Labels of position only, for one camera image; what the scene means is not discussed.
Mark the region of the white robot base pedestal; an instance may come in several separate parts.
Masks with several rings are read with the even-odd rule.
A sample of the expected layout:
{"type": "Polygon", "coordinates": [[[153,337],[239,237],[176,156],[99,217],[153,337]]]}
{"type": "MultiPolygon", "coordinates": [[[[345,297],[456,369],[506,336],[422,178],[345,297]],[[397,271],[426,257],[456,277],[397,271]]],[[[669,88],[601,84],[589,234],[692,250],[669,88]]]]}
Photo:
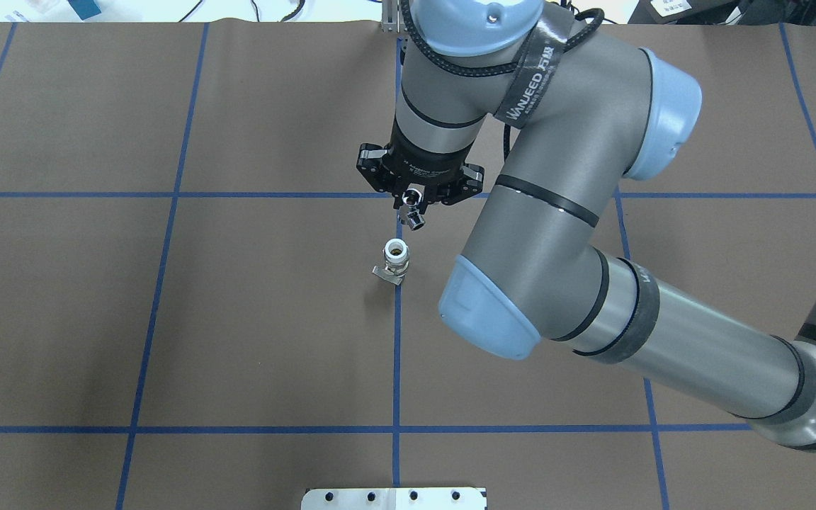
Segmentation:
{"type": "Polygon", "coordinates": [[[484,488],[317,488],[305,493],[301,509],[487,509],[484,488]]]}

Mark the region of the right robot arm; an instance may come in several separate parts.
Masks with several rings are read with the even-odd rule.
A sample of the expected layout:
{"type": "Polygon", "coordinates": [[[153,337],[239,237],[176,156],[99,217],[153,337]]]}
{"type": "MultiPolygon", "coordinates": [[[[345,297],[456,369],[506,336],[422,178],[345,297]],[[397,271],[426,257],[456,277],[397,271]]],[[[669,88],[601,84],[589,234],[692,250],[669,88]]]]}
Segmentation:
{"type": "Polygon", "coordinates": [[[622,179],[644,181],[693,132],[686,72],[600,33],[604,15],[546,1],[402,1],[391,140],[357,168],[412,229],[482,190],[468,164],[488,115],[519,131],[439,301],[483,351],[518,361],[543,339],[699,398],[784,448],[816,453],[816,303],[797,338],[712,309],[592,246],[622,179]]]}

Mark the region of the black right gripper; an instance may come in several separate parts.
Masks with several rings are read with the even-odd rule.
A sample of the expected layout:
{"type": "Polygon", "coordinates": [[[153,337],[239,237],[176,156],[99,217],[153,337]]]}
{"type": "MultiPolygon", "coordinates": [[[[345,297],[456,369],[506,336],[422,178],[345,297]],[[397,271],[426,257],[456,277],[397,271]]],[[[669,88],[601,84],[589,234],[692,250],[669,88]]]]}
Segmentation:
{"type": "Polygon", "coordinates": [[[396,203],[416,183],[425,187],[427,203],[453,205],[480,193],[485,182],[485,168],[465,163],[470,148],[472,142],[446,154],[421,148],[395,121],[390,145],[360,145],[356,168],[376,193],[390,194],[396,203]]]}

